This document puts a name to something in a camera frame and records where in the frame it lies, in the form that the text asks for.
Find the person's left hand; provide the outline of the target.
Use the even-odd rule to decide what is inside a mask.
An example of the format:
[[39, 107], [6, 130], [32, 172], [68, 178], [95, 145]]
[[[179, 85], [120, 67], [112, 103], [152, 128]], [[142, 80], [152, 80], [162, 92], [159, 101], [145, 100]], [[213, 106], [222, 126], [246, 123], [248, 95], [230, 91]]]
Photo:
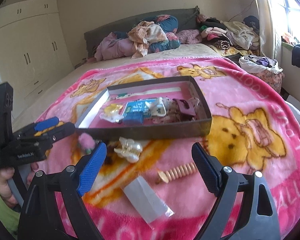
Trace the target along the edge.
[[8, 180], [12, 179], [14, 173], [15, 169], [13, 167], [0, 169], [0, 197], [11, 209], [18, 204], [18, 201], [8, 185]]

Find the green sleeve forearm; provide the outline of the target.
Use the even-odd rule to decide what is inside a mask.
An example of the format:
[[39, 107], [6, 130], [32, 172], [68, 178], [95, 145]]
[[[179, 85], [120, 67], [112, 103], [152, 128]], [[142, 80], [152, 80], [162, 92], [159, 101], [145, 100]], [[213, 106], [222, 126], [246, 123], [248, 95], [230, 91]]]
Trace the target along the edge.
[[19, 213], [9, 208], [0, 196], [0, 221], [14, 239], [17, 239]]

